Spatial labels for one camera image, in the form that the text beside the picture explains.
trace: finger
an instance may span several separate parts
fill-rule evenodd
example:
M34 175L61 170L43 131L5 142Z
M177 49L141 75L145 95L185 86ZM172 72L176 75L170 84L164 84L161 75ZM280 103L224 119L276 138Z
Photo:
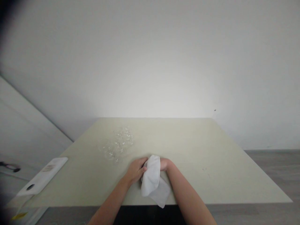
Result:
M139 159L139 162L140 162L140 165L144 165L144 163L148 160L148 157L144 157L144 158L140 158Z
M147 170L147 167L140 168L137 173L142 176L142 174Z

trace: tabletop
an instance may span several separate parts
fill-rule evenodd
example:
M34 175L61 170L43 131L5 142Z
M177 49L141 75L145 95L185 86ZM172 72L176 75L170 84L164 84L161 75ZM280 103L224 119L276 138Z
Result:
M134 144L114 164L99 148L125 126ZM172 160L206 204L292 202L211 118L100 118L61 154L69 160L26 206L100 206L130 162L152 154ZM164 172L161 176L169 183ZM131 186L123 205L155 204L141 196L140 187ZM176 204L173 192L169 204Z

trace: white towel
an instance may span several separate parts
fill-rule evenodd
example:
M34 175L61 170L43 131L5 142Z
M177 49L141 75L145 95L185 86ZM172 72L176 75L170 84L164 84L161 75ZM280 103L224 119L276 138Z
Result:
M169 185L160 177L160 158L152 155L144 164L147 170L142 177L142 196L152 198L164 208L171 192Z

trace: hand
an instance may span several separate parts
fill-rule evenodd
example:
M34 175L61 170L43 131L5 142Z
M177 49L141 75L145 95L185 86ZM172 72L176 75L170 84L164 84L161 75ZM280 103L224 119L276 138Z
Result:
M148 160L148 157L145 158L140 158L140 159L136 159L134 160L128 170L127 173L124 175L124 179L128 182L128 184L131 186L133 183L137 182L141 176L143 175L143 173L147 170L146 167L142 166L144 165L144 163Z
M166 159L166 158L160 158L160 171L167 171L170 163L171 163L171 160Z

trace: gray floor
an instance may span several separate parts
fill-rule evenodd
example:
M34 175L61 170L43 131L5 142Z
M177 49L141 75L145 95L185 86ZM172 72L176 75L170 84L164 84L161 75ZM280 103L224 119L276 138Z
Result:
M248 155L294 201L278 204L208 205L221 224L300 225L300 151L249 153ZM49 208L37 224L84 225L98 207Z

